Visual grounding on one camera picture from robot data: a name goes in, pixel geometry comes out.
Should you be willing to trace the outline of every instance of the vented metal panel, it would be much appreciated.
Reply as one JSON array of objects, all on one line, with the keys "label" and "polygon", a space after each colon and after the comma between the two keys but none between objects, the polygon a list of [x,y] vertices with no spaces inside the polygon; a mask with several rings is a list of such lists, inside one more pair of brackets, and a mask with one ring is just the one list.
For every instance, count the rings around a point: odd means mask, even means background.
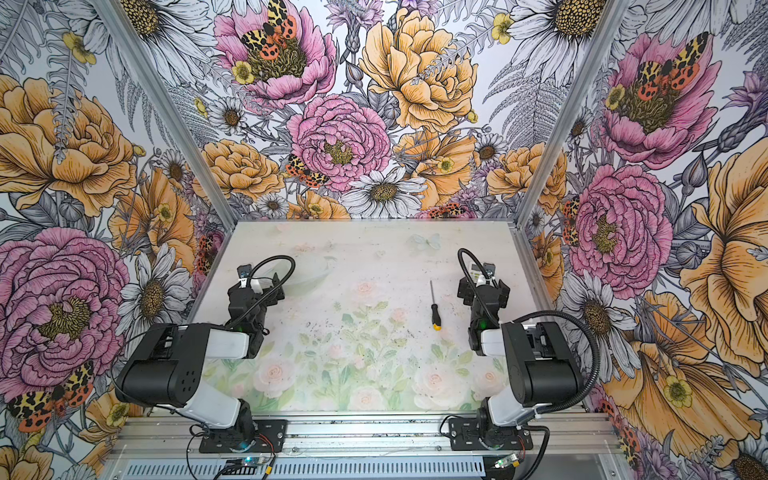
[{"label": "vented metal panel", "polygon": [[[224,460],[190,460],[198,480],[211,480]],[[264,465],[243,467],[221,480],[261,479]],[[482,457],[278,458],[270,479],[289,478],[480,478]],[[120,480],[193,480],[184,460],[130,460]]]}]

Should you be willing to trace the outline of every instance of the flower bud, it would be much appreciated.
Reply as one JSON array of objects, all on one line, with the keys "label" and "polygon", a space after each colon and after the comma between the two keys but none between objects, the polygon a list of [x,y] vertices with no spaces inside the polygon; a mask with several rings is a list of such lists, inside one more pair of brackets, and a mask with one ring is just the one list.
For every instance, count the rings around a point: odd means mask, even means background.
[{"label": "flower bud", "polygon": [[683,183],[684,195],[692,194],[694,188],[701,187],[707,182],[707,162],[704,160],[703,153],[685,167],[680,180]]}]

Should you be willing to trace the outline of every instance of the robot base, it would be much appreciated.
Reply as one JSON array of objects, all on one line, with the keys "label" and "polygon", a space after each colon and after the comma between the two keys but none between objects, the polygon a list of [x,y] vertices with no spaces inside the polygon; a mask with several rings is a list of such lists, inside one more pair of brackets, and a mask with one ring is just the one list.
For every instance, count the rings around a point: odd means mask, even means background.
[{"label": "robot base", "polygon": [[258,437],[265,436],[274,447],[274,452],[283,451],[287,420],[254,421],[248,402],[240,400],[237,421],[228,429],[211,429],[209,437],[200,442],[200,453],[271,453],[268,443]]},{"label": "robot base", "polygon": [[533,440],[526,429],[498,427],[489,424],[487,399],[478,409],[478,416],[473,419],[448,419],[451,450],[467,452],[470,450],[531,450]]}]

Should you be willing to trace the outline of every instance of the floral tabletop print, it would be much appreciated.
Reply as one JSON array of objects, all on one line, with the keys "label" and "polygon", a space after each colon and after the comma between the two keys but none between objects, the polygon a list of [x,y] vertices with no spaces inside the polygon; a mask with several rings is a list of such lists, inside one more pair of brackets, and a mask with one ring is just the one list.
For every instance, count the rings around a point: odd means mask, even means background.
[{"label": "floral tabletop print", "polygon": [[[265,240],[263,250],[244,260],[244,246],[257,237]],[[296,272],[286,299],[267,311],[271,334],[258,357],[211,361],[204,378],[261,412],[476,409],[508,377],[503,358],[469,349],[455,251],[466,246],[495,263],[518,309],[532,311],[510,241],[506,222],[241,223],[195,321],[211,321],[225,307],[219,290],[234,283],[237,265],[280,251],[296,258]],[[282,275],[281,268],[275,271]],[[439,332],[430,321],[430,280],[443,319]],[[514,314],[502,310],[502,319]]]}]

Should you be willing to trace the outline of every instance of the pink peony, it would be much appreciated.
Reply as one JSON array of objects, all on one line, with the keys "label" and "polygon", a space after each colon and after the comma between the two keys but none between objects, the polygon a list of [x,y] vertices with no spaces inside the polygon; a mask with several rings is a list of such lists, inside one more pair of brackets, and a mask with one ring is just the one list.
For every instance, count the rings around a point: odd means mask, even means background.
[{"label": "pink peony", "polygon": [[245,16],[232,11],[231,17],[218,15],[214,19],[217,48],[223,52],[219,64],[233,70],[232,82],[248,90],[255,105],[246,108],[253,111],[308,101],[315,94],[329,91],[336,79],[336,45],[331,34],[323,37],[306,7],[299,13],[289,0],[286,6],[288,15],[296,19],[296,37],[287,41],[275,60],[249,55],[240,40],[249,31],[263,30],[267,23],[265,5],[258,14],[249,7]]},{"label": "pink peony", "polygon": [[330,190],[346,192],[349,182],[382,170],[389,162],[384,121],[348,98],[315,98],[286,127],[293,138],[293,154],[310,170],[326,175]]},{"label": "pink peony", "polygon": [[128,268],[80,230],[48,228],[0,246],[0,393],[5,401],[61,385],[88,360],[100,375],[122,347],[114,334]]},{"label": "pink peony", "polygon": [[643,162],[652,170],[671,164],[694,145],[709,127],[716,108],[707,108],[713,92],[720,62],[710,65],[713,36],[697,64],[700,71],[682,90],[669,88],[649,101],[637,96],[641,83],[637,70],[644,61],[663,65],[685,48],[672,46],[672,40],[659,44],[642,34],[619,61],[619,71],[608,79],[611,91],[601,117],[596,119],[592,134],[596,144],[616,151],[630,162]]},{"label": "pink peony", "polygon": [[579,200],[579,246],[571,248],[574,270],[598,276],[617,298],[642,293],[672,246],[659,180],[639,165],[616,171],[603,165]]}]

